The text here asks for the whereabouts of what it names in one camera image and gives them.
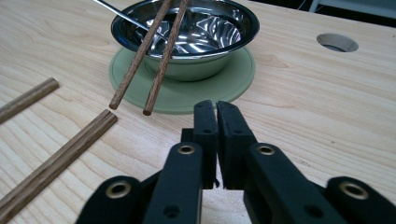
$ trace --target spoon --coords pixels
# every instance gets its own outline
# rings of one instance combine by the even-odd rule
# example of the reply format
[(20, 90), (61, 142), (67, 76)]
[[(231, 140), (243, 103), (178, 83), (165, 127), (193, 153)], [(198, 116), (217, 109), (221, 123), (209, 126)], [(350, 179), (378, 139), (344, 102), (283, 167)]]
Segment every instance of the spoon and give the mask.
[[(121, 18), (123, 18), (123, 19), (125, 19), (125, 20), (127, 20), (127, 21), (129, 21), (129, 22), (131, 22), (131, 23), (133, 23), (133, 24), (135, 24), (136, 26), (138, 26), (138, 27), (140, 27), (140, 28), (142, 28), (142, 29), (144, 29), (144, 30), (146, 30), (146, 31), (149, 30), (149, 28), (148, 28), (147, 26), (145, 26), (144, 24), (142, 24), (142, 23), (140, 23), (140, 22), (138, 22), (138, 21), (136, 21), (136, 20), (130, 18), (129, 16), (127, 16), (127, 15), (125, 15), (125, 14), (123, 14), (121, 11), (119, 11), (119, 10), (116, 9), (116, 8), (114, 8), (113, 6), (111, 6), (111, 5), (110, 5), (109, 3), (107, 3), (107, 2), (105, 2), (105, 1), (103, 1), (103, 0), (93, 0), (93, 2), (96, 2), (96, 3), (98, 3), (99, 5), (101, 5), (102, 7), (105, 7), (105, 8), (107, 8), (107, 9), (109, 9), (110, 11), (116, 13), (116, 14), (117, 14), (118, 16), (120, 16)], [(168, 40), (168, 38), (165, 37), (163, 34), (160, 34), (160, 33), (157, 32), (157, 35), (158, 35), (161, 39), (163, 39), (163, 40), (165, 40), (165, 41)]]

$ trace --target stainless steel bowl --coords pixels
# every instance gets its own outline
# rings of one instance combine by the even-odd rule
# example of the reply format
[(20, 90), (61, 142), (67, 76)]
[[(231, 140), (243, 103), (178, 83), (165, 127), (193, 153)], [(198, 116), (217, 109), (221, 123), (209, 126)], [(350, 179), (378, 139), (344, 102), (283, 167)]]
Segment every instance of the stainless steel bowl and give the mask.
[[(150, 26), (163, 1), (143, 1), (122, 12)], [(178, 0), (168, 9), (158, 32), (169, 36), (177, 14)], [(146, 31), (116, 17), (111, 25), (114, 38), (125, 48), (137, 51)], [(232, 1), (190, 0), (181, 23), (176, 47), (165, 76), (181, 81), (194, 81), (215, 75), (227, 63), (232, 51), (244, 47), (259, 31), (259, 21), (246, 7)], [(155, 72), (166, 41), (155, 36), (145, 64)]]

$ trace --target wooden table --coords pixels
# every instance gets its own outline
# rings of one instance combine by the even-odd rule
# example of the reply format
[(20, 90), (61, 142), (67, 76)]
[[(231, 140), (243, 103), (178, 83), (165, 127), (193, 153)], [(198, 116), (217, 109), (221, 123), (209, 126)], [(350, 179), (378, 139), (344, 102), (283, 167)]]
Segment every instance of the wooden table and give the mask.
[[(282, 148), (321, 186), (348, 175), (396, 203), (396, 29), (238, 2), (261, 23), (247, 46), (255, 78), (233, 102), (258, 140)], [(120, 48), (113, 18), (92, 1), (0, 1), (0, 105), (49, 77), (61, 85), (0, 126), (0, 197), (107, 108), (115, 92), (108, 66)], [(359, 49), (323, 48), (323, 33), (348, 36)], [(126, 101), (114, 113), (118, 123), (12, 223), (73, 223), (104, 180), (153, 175), (181, 129), (192, 127), (192, 115), (145, 117)], [(205, 190), (202, 220), (249, 223), (242, 192)]]

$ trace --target wooden chopstick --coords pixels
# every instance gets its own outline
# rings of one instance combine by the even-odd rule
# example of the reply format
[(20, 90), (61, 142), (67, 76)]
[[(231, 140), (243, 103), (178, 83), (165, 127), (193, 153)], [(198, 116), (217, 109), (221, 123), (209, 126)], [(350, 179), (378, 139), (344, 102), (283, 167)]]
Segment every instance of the wooden chopstick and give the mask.
[(0, 124), (12, 118), (14, 115), (20, 113), (29, 105), (32, 105), (58, 88), (58, 82), (53, 77), (51, 77), (40, 83), (38, 86), (35, 86), (29, 91), (25, 92), (15, 100), (3, 105), (0, 108)]
[(142, 44), (137, 50), (137, 53), (134, 56), (134, 59), (132, 60), (127, 73), (122, 79), (121, 84), (117, 88), (116, 93), (114, 94), (113, 99), (110, 102), (109, 107), (111, 109), (115, 110), (119, 107), (122, 97), (124, 96), (125, 92), (128, 90), (128, 87), (131, 84), (132, 79), (134, 78), (134, 74), (136, 73), (137, 68), (142, 63), (143, 57), (146, 55), (146, 52), (149, 49), (152, 38), (154, 37), (155, 34), (157, 34), (157, 29), (160, 26), (161, 22), (163, 21), (163, 18), (165, 17), (166, 12), (168, 11), (168, 8), (171, 5), (171, 2), (172, 0), (163, 1), (163, 4), (161, 5), (160, 10), (158, 11), (157, 16), (155, 17), (154, 22), (149, 27), (148, 32), (146, 33)]
[(0, 201), (0, 223), (7, 223), (22, 208), (76, 160), (115, 122), (117, 116), (105, 110), (49, 159), (27, 176)]
[(148, 99), (146, 101), (145, 108), (143, 109), (143, 114), (150, 116), (154, 108), (155, 101), (157, 100), (158, 92), (160, 91), (161, 84), (163, 83), (163, 76), (168, 65), (168, 62), (172, 56), (172, 50), (178, 37), (178, 31), (180, 29), (180, 24), (183, 21), (184, 13), (187, 9), (188, 0), (181, 0), (180, 7), (177, 12), (174, 24), (172, 26), (171, 34), (168, 38), (168, 43), (163, 51), (163, 56), (160, 61), (160, 65), (157, 70), (157, 75), (155, 76), (151, 89), (148, 94)]

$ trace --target round green mat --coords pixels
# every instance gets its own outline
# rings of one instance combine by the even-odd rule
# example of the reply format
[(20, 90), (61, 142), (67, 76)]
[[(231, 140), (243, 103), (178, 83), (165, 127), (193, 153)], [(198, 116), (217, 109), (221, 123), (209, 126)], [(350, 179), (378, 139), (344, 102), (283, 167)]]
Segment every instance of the round green mat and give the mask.
[[(121, 48), (109, 67), (111, 84), (116, 90), (135, 53)], [(216, 75), (194, 82), (164, 79), (154, 112), (165, 114), (190, 114), (195, 104), (203, 100), (231, 102), (248, 88), (254, 78), (255, 63), (247, 48), (233, 52), (228, 64)], [(124, 99), (141, 108), (145, 106), (155, 74), (148, 71), (145, 60), (140, 64)]]

